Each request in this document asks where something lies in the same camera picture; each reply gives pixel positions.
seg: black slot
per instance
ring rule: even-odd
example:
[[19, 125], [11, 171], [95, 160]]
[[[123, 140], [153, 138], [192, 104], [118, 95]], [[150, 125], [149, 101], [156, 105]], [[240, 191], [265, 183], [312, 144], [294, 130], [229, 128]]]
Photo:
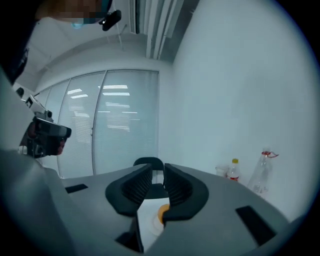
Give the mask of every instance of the black slot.
[[135, 217], [151, 184], [151, 164], [145, 164], [111, 182], [105, 189], [105, 197], [118, 214]]
[[235, 211], [259, 246], [262, 246], [276, 235], [250, 206], [241, 207], [235, 209]]
[[80, 191], [80, 190], [85, 190], [87, 188], [88, 187], [85, 184], [79, 184], [79, 185], [75, 185], [75, 186], [67, 186], [65, 188], [65, 190], [66, 190], [66, 192], [68, 194], [70, 194], [70, 193], [74, 193], [74, 192], [77, 192], [77, 191]]

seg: person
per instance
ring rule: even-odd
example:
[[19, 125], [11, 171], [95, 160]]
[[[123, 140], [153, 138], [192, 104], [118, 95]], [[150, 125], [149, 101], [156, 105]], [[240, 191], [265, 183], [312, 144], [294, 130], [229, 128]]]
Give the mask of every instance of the person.
[[110, 8], [109, 0], [24, 0], [6, 2], [10, 16], [1, 15], [3, 40], [0, 64], [11, 85], [22, 74], [28, 60], [28, 42], [36, 23], [46, 17], [60, 21], [77, 22], [101, 17]]

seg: ceiling light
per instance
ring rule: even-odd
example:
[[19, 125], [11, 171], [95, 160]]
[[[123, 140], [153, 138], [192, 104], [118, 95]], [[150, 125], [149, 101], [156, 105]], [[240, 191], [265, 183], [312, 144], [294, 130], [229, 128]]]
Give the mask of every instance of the ceiling light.
[[75, 93], [78, 93], [78, 92], [82, 92], [81, 89], [75, 89], [75, 90], [70, 90], [67, 92], [67, 94], [75, 94]]
[[129, 92], [103, 92], [106, 96], [130, 96]]
[[82, 98], [82, 97], [88, 97], [87, 94], [81, 94], [81, 95], [77, 95], [77, 96], [71, 96], [71, 99], [76, 99], [76, 98]]

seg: red label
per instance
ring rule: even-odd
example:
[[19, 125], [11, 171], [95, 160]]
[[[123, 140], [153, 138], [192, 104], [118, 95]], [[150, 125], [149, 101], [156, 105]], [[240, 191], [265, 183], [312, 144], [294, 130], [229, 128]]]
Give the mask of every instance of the red label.
[[233, 181], [238, 181], [239, 177], [235, 177], [235, 178], [231, 178], [231, 177], [228, 177], [230, 180], [233, 180]]

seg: black camera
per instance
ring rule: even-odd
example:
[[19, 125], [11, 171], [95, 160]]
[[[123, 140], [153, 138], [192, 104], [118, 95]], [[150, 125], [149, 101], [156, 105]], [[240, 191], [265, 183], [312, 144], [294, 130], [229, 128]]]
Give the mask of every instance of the black camera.
[[57, 156], [61, 142], [63, 144], [70, 138], [72, 130], [54, 123], [52, 112], [47, 110], [35, 97], [30, 97], [25, 104], [34, 113], [32, 123], [22, 139], [22, 146], [26, 146], [27, 154], [33, 158]]
[[103, 31], [108, 31], [121, 20], [121, 11], [115, 10], [114, 12], [108, 12], [104, 19], [99, 24], [102, 25]]

